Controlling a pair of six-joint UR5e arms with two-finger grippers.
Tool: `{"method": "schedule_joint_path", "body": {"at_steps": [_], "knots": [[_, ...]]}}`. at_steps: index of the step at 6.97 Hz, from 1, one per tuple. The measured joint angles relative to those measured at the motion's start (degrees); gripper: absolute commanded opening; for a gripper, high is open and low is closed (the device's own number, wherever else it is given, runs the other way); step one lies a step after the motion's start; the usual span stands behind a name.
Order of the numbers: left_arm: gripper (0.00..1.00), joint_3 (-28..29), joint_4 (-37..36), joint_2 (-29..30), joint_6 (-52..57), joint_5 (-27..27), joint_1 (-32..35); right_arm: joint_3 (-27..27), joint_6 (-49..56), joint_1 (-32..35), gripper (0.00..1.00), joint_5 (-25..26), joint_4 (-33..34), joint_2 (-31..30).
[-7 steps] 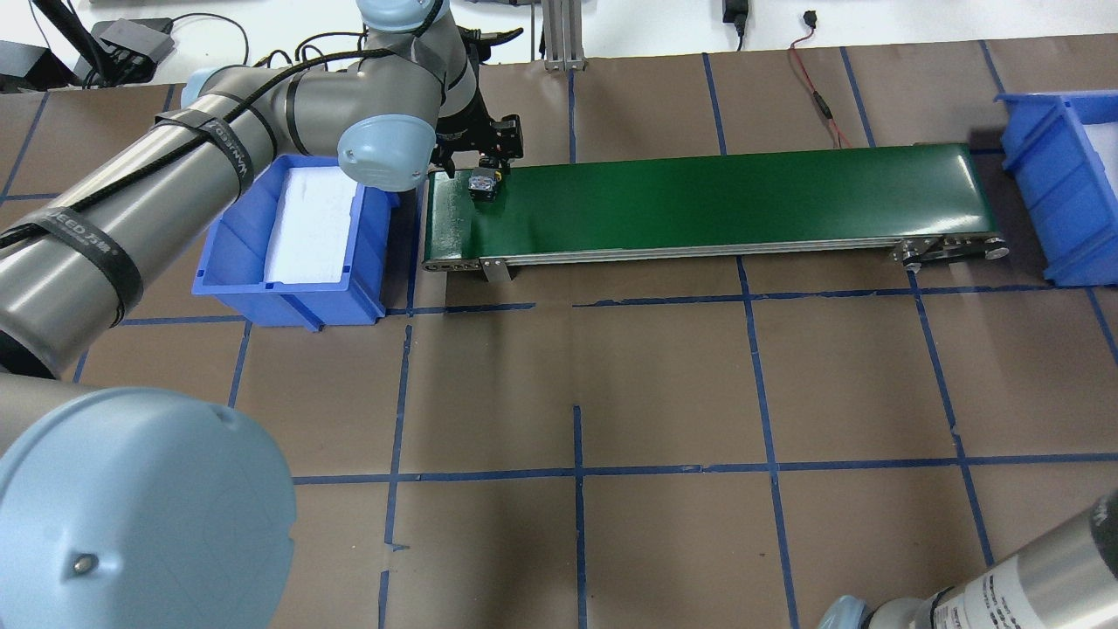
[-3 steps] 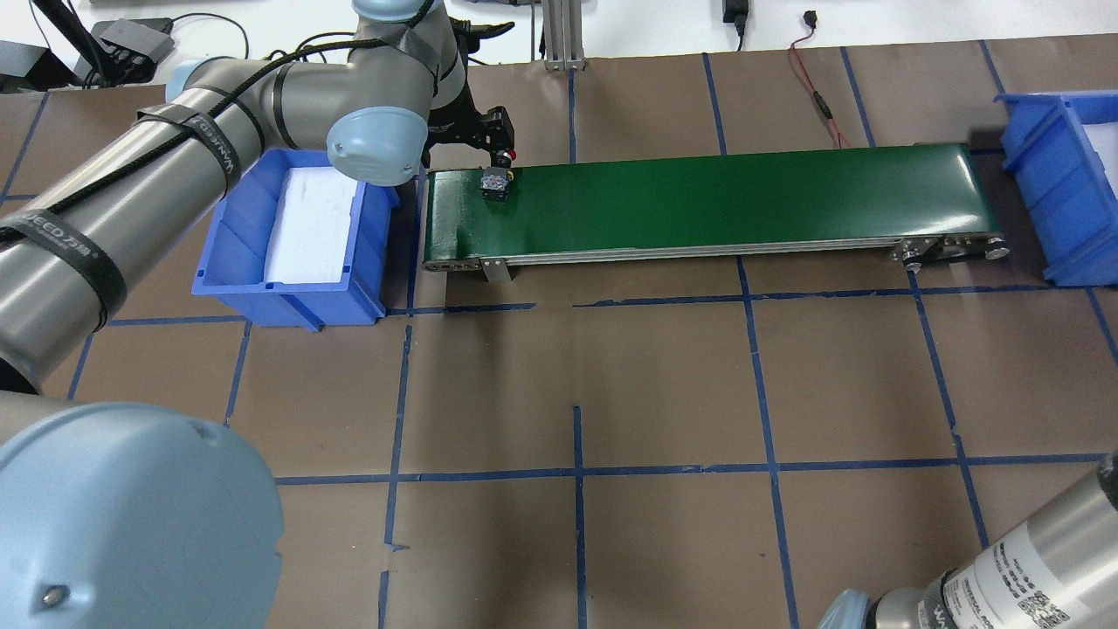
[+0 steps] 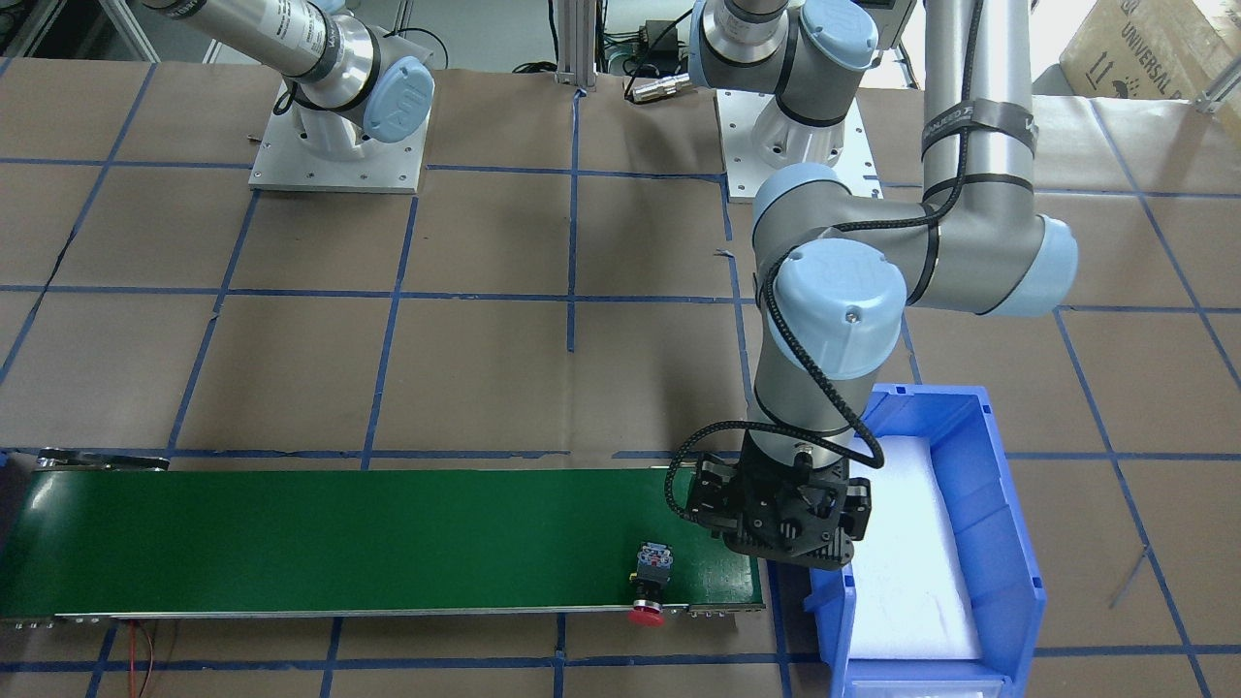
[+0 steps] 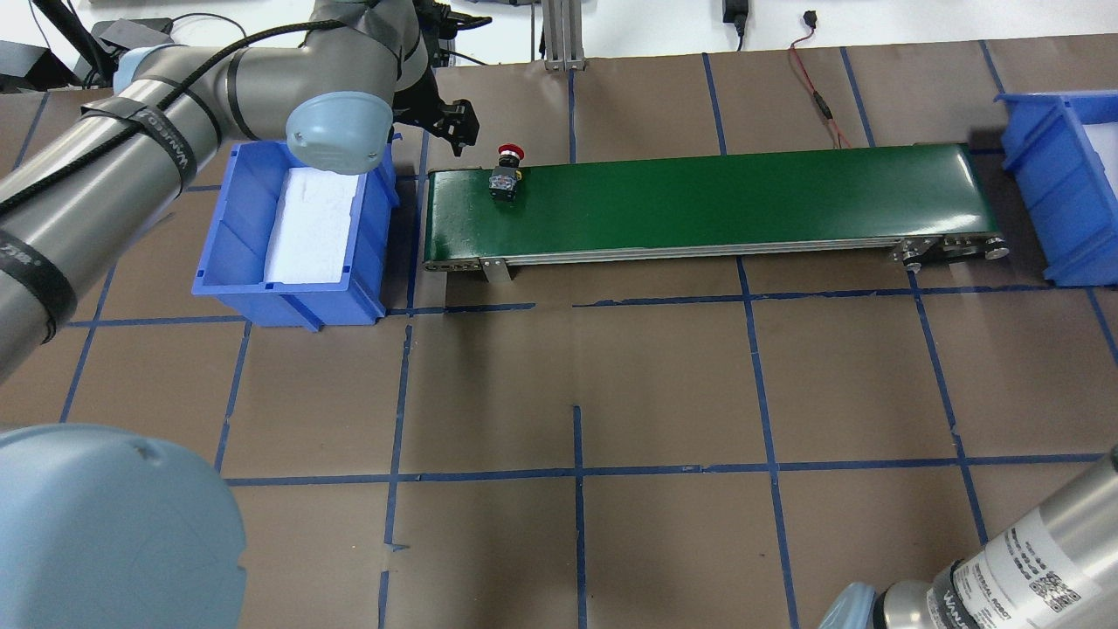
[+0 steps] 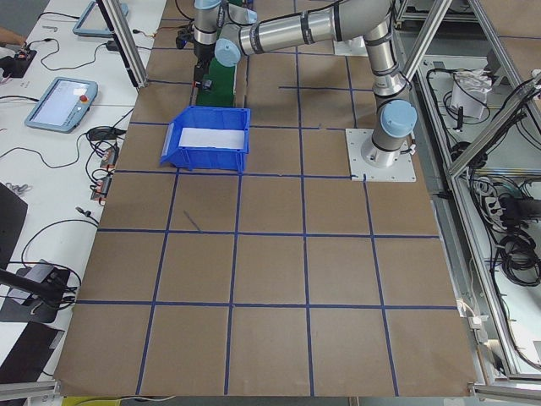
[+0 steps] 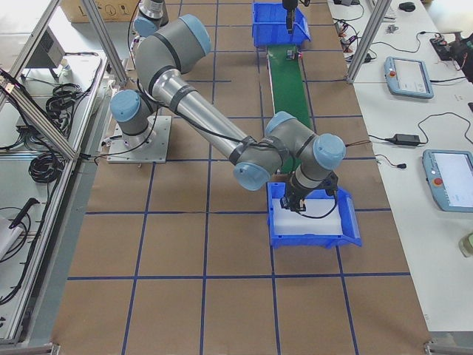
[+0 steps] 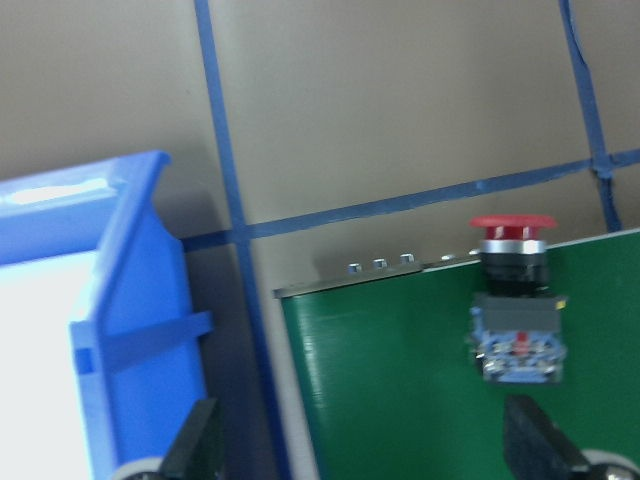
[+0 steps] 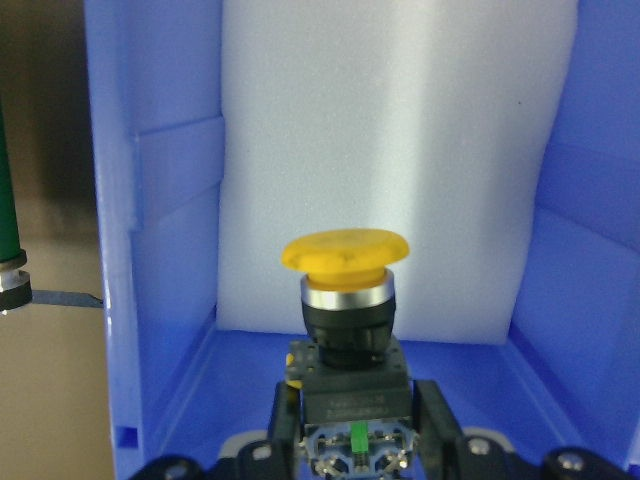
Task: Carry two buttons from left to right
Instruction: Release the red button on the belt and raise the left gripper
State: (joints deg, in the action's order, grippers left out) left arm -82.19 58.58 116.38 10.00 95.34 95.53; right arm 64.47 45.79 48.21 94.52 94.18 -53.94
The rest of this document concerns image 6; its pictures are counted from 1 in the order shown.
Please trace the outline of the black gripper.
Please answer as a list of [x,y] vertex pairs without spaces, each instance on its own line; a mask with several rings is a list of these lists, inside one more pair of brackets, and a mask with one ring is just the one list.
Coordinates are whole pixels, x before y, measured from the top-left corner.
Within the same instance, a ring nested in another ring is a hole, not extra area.
[[282,209],[295,212],[305,212],[305,198],[314,190],[314,188],[307,188],[303,186],[296,178],[291,176],[285,185],[285,195],[280,199]]
[[295,21],[295,9],[298,6],[298,0],[282,0],[282,6],[286,9],[286,29],[288,34],[293,34],[293,23]]

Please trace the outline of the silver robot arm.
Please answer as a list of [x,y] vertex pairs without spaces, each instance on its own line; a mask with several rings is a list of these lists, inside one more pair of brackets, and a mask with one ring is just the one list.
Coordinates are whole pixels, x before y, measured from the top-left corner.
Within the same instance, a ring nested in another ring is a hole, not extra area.
[[141,91],[126,89],[110,101],[113,118],[124,137],[147,136],[149,116],[165,107],[184,118],[234,165],[234,177],[256,191],[288,159],[300,164],[289,177],[282,208],[303,213],[305,198],[314,190],[338,197],[335,169],[346,154],[340,137],[317,135],[291,114],[280,111],[268,122],[265,136],[256,141],[210,104],[182,77],[211,49],[202,22],[186,14],[147,36],[135,53]]
[[[285,26],[289,34],[293,33],[298,3],[298,1],[282,1],[282,6],[286,11]],[[141,37],[152,35],[169,22],[166,3],[163,0],[142,0],[137,4],[137,10],[133,25]]]

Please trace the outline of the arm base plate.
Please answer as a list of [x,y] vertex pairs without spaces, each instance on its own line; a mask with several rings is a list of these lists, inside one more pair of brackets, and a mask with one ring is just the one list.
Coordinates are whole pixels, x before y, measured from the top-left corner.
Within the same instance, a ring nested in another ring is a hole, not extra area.
[[108,163],[165,163],[171,132],[171,116],[150,115],[148,129],[136,136],[122,133],[119,123],[115,125],[114,135],[118,139],[111,141]]

